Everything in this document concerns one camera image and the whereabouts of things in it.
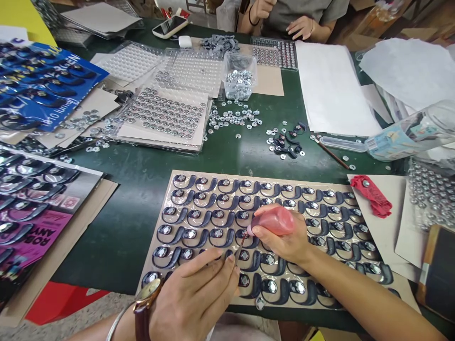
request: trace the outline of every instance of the thin stick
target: thin stick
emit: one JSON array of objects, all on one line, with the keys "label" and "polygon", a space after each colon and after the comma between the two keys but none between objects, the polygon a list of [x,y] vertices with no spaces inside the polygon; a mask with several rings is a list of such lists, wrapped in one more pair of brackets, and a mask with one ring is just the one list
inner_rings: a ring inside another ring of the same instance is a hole
[{"label": "thin stick", "polygon": [[321,142],[319,142],[318,139],[315,139],[314,141],[317,144],[319,144],[322,147],[322,149],[324,149],[326,152],[328,152],[330,154],[330,156],[332,156],[335,160],[337,160],[340,165],[342,165],[346,169],[350,169],[349,166],[343,162],[343,160],[341,160],[335,154],[333,154],[325,145],[323,145]]}]

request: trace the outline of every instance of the table surface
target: table surface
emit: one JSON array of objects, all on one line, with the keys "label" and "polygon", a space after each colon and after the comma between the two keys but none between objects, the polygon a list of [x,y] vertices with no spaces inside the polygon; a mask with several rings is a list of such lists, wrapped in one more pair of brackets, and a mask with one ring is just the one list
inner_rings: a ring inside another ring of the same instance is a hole
[{"label": "table surface", "polygon": [[[151,29],[159,21],[144,19],[144,30],[132,30],[127,39],[158,48],[178,48],[178,42],[156,38]],[[213,29],[188,25],[182,34],[209,37],[224,34]],[[248,44],[250,37],[236,34],[240,43]],[[95,37],[88,49],[62,45],[90,60],[95,53],[109,53],[121,42]],[[359,72],[362,85],[371,83]],[[81,287],[104,289],[134,295],[171,171],[173,169],[202,171],[276,179],[306,180],[326,183],[347,183],[346,173],[394,174],[387,171],[386,163],[376,161],[367,154],[341,150],[333,152],[349,157],[348,164],[355,171],[346,171],[315,142],[310,132],[299,136],[304,157],[284,161],[268,150],[266,129],[281,128],[286,120],[290,125],[307,122],[300,88],[299,74],[282,71],[284,97],[253,94],[248,101],[252,110],[260,110],[264,122],[261,127],[247,130],[246,126],[230,125],[208,135],[199,155],[183,155],[159,149],[130,144],[111,145],[99,153],[84,150],[72,153],[75,163],[107,173],[107,179],[119,184],[106,206],[63,261],[52,281]],[[328,328],[362,331],[355,319],[344,311],[285,309],[266,307],[262,312],[254,307],[230,306],[234,312],[260,314],[266,318],[295,320]],[[427,309],[423,315],[447,336],[454,333],[453,325]]]}]

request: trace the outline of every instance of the red plastic bin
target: red plastic bin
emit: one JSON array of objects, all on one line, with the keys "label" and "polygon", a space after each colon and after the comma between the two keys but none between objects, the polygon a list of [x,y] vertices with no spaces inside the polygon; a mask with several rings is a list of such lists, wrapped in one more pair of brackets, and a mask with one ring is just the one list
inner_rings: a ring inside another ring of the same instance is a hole
[{"label": "red plastic bin", "polygon": [[87,295],[88,290],[85,287],[48,282],[25,318],[38,325],[58,321],[109,293],[100,290]]}]

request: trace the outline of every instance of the pink squeeze bottle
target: pink squeeze bottle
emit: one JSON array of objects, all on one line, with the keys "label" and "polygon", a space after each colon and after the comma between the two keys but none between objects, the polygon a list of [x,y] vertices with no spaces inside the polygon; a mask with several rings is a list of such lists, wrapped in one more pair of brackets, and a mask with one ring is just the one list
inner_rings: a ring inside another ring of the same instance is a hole
[{"label": "pink squeeze bottle", "polygon": [[254,236],[253,227],[260,225],[275,235],[285,235],[294,232],[294,217],[286,208],[279,206],[253,217],[248,225],[248,234]]}]

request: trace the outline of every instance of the right hand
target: right hand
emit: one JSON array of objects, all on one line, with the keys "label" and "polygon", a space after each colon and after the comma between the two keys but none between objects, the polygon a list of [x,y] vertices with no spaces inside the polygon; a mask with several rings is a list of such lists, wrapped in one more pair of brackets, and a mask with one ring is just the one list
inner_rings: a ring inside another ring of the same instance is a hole
[{"label": "right hand", "polygon": [[276,0],[256,0],[251,8],[251,14],[257,19],[267,19],[275,4]]},{"label": "right hand", "polygon": [[[255,216],[259,216],[273,208],[280,206],[279,204],[264,205],[255,212]],[[310,258],[314,246],[308,243],[307,225],[305,218],[299,212],[291,211],[294,218],[294,232],[288,235],[277,236],[267,230],[264,226],[254,226],[253,233],[272,251],[292,263],[304,268]]]}]

